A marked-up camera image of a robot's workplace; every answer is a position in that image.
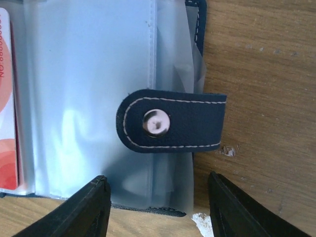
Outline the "navy blue card holder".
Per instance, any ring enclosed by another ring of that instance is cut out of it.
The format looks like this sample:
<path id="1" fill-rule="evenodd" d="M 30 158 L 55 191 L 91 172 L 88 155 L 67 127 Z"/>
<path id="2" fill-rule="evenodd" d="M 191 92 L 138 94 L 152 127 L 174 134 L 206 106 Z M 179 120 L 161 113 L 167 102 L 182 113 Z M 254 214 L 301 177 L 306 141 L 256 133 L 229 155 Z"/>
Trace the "navy blue card holder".
<path id="1" fill-rule="evenodd" d="M 193 155 L 220 147 L 227 100 L 203 92 L 206 1 L 0 5 L 16 44 L 20 197 L 69 199 L 103 175 L 114 208 L 189 214 Z"/>

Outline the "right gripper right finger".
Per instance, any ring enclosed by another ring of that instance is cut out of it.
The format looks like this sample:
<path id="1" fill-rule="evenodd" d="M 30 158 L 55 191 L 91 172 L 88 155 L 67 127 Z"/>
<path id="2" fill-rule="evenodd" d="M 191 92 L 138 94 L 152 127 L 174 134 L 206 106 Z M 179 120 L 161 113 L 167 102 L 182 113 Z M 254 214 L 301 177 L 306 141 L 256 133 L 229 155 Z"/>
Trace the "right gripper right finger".
<path id="1" fill-rule="evenodd" d="M 308 237 L 221 174 L 208 177 L 210 217 L 216 237 Z"/>

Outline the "red circle white card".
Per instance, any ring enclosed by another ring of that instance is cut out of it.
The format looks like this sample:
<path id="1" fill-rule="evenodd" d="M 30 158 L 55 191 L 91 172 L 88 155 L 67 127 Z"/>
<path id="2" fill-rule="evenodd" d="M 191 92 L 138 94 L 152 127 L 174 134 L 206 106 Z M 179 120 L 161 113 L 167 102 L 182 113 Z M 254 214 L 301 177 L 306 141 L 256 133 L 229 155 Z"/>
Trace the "red circle white card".
<path id="1" fill-rule="evenodd" d="M 13 18 L 0 6 L 0 191 L 10 196 L 27 193 L 19 128 L 17 59 Z"/>

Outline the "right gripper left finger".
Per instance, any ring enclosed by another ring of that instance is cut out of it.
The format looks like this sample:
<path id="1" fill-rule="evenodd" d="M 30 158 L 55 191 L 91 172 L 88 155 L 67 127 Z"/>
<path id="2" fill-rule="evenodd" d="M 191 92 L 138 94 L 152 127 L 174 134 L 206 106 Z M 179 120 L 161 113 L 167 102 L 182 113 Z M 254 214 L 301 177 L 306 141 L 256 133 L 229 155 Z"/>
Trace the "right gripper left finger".
<path id="1" fill-rule="evenodd" d="M 103 175 L 16 237 L 105 237 L 111 210 L 111 189 Z"/>

